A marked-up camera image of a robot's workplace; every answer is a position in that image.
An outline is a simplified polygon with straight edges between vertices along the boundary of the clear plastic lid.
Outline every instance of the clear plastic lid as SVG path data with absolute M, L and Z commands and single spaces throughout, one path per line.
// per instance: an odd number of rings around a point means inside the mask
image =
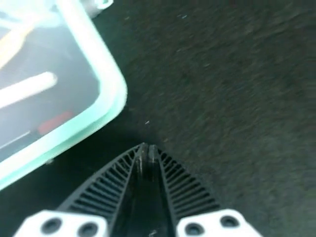
M 126 94 L 80 1 L 1 1 L 0 190 L 107 124 Z

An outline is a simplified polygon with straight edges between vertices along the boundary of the dark carpet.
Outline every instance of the dark carpet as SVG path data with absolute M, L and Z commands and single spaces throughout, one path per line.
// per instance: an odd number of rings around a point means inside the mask
M 1 236 L 143 141 L 181 160 L 262 235 L 315 236 L 315 5 L 171 2 L 117 0 L 95 19 L 127 106 L 0 193 Z

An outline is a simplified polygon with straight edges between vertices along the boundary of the white stick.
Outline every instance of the white stick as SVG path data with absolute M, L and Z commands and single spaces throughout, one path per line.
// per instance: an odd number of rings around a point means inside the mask
M 21 139 L 22 137 L 25 137 L 26 135 L 29 135 L 30 133 L 31 133 L 31 131 L 28 131 L 28 132 L 26 132 L 26 133 L 23 133 L 22 135 L 20 135 L 20 136 L 18 136 L 18 137 L 16 137 L 16 138 L 12 139 L 11 141 L 9 141 L 9 142 L 3 144 L 2 146 L 0 146 L 0 150 L 1 150 L 2 148 L 6 147 L 6 146 L 8 146 L 8 145 L 10 145 L 10 144 L 12 144 L 13 142 L 15 142 L 15 141 Z
M 0 90 L 0 109 L 52 88 L 57 77 L 51 72 L 27 78 Z

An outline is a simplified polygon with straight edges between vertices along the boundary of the screw hole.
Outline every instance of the screw hole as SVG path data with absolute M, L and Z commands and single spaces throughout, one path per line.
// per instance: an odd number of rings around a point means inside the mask
M 59 218 L 52 218 L 46 221 L 42 227 L 41 231 L 43 234 L 49 235 L 55 233 L 61 227 L 61 220 Z
M 237 227 L 239 226 L 239 222 L 235 217 L 232 216 L 224 216 L 221 218 L 221 224 L 223 227 Z
M 82 225 L 78 230 L 79 237 L 93 237 L 98 232 L 98 226 L 92 222 Z
M 204 233 L 204 228 L 198 223 L 190 223 L 186 226 L 185 231 L 189 236 L 199 236 Z

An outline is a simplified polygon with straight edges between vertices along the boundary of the red object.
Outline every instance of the red object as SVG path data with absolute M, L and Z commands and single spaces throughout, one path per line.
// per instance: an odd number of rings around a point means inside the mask
M 73 117 L 73 113 L 71 112 L 64 112 L 50 120 L 43 122 L 38 127 L 38 132 L 40 135 L 45 135 L 54 130 L 55 128 L 59 127 L 66 121 L 70 120 Z

